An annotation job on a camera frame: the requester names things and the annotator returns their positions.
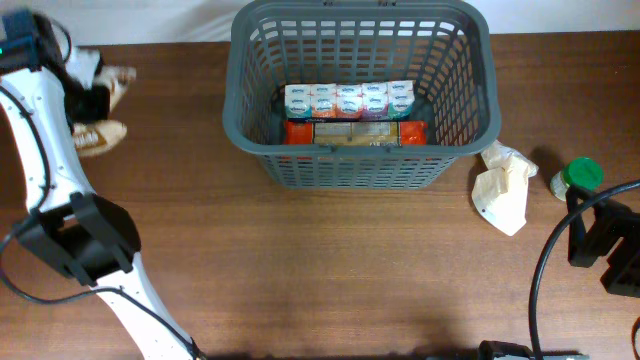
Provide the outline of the brown white snack bag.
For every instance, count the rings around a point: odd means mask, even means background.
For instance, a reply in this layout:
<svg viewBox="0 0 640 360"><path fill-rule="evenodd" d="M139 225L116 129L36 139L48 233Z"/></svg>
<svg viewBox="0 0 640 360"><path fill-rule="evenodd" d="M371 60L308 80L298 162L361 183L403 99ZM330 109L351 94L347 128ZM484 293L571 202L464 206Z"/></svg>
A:
<svg viewBox="0 0 640 360"><path fill-rule="evenodd" d="M74 123L72 138L79 157L102 155L126 137L127 126L108 116L136 77L135 68L117 66L104 66L94 77L91 90L96 91L99 104L106 108L106 114L98 115L96 120Z"/></svg>

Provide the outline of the green lidded small jar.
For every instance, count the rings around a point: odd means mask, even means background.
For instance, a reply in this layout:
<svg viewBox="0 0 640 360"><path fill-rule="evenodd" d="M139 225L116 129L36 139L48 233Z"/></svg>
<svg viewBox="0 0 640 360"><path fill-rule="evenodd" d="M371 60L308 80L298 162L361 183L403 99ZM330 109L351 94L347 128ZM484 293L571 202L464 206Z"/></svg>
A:
<svg viewBox="0 0 640 360"><path fill-rule="evenodd" d="M565 201L566 193L571 186L595 190L603 180L604 171L596 161L588 157L579 157L553 176L550 190L556 198Z"/></svg>

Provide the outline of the cream plastic bag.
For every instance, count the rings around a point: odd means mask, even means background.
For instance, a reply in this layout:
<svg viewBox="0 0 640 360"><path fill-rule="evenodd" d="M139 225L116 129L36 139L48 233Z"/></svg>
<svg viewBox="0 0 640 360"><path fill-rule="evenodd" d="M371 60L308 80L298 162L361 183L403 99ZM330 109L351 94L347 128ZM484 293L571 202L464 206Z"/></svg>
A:
<svg viewBox="0 0 640 360"><path fill-rule="evenodd" d="M513 236L526 224L529 179L538 166L499 141L482 151L481 158L487 170L475 179L472 202L489 224Z"/></svg>

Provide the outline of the orange spaghetti packet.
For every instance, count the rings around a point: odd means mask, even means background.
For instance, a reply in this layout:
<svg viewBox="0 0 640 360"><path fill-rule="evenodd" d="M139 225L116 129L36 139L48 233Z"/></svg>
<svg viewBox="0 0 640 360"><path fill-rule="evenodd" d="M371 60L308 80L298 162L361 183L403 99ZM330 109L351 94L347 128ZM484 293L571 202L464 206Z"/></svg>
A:
<svg viewBox="0 0 640 360"><path fill-rule="evenodd" d="M286 145L408 146L427 144L423 121L285 124Z"/></svg>

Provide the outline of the multicolour tissue pocket pack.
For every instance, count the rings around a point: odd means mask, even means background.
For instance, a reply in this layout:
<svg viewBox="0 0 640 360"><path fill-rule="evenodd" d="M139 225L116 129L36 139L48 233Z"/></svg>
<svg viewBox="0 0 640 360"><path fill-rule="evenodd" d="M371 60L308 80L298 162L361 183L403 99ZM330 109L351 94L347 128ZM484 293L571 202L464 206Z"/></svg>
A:
<svg viewBox="0 0 640 360"><path fill-rule="evenodd" d="M415 102L410 80L360 84L290 84L284 88L288 120L299 123L401 121Z"/></svg>

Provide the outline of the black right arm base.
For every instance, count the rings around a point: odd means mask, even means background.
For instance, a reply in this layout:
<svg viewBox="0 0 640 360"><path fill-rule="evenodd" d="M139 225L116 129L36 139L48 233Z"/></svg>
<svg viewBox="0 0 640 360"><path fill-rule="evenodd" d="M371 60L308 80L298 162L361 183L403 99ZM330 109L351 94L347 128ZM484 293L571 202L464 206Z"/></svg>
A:
<svg viewBox="0 0 640 360"><path fill-rule="evenodd" d="M426 355L424 360L534 360L534 352L527 346L500 341L482 341L476 350ZM590 360L578 352L547 352L543 360Z"/></svg>

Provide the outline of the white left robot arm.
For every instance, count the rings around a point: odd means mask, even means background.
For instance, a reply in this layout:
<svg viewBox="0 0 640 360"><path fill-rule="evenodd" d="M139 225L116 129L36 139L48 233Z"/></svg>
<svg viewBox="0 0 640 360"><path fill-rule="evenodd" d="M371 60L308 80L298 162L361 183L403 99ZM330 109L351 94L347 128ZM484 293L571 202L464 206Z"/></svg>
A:
<svg viewBox="0 0 640 360"><path fill-rule="evenodd" d="M109 113L135 80L67 29L29 8L1 15L1 106L18 149L26 217L6 236L100 297L147 359L198 359L194 339L171 317L143 266L133 219L99 196L81 159L111 150L126 127Z"/></svg>

